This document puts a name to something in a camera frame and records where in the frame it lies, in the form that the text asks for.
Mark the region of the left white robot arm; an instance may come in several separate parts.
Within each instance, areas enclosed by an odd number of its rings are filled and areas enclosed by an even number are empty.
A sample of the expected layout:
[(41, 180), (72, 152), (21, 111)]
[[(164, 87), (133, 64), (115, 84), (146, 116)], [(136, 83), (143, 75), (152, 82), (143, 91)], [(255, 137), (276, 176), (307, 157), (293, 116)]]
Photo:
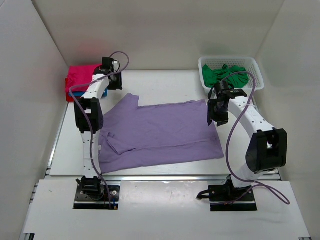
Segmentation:
[(99, 165), (99, 134), (104, 125), (100, 99), (105, 89), (118, 82), (120, 78), (119, 61), (112, 57), (103, 57), (101, 65), (93, 71), (91, 82), (69, 88), (69, 93), (74, 99), (75, 123), (80, 131), (83, 146), (82, 177), (77, 182), (81, 191), (95, 202), (112, 201)]

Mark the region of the purple t shirt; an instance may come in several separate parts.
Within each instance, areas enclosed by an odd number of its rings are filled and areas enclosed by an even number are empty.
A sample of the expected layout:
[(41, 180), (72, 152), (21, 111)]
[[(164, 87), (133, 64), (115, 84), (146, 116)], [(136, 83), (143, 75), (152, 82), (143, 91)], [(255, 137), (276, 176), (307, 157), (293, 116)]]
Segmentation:
[(128, 93), (104, 116), (99, 136), (102, 173), (224, 157), (205, 100), (139, 106)]

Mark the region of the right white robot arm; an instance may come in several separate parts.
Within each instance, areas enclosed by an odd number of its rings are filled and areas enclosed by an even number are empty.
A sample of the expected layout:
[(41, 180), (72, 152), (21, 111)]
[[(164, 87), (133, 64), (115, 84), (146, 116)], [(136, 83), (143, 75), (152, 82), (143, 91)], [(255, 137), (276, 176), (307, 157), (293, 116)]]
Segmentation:
[(234, 89), (225, 80), (216, 83), (208, 93), (207, 123), (217, 126), (228, 123), (229, 113), (236, 117), (250, 138), (245, 153), (245, 164), (237, 171), (230, 171), (223, 184), (211, 185), (197, 195), (198, 200), (210, 199), (214, 205), (230, 205), (242, 200), (255, 187), (264, 187), (285, 204), (289, 200), (275, 188), (258, 182), (265, 173), (282, 168), (287, 163), (288, 134), (268, 123), (255, 109), (251, 95)]

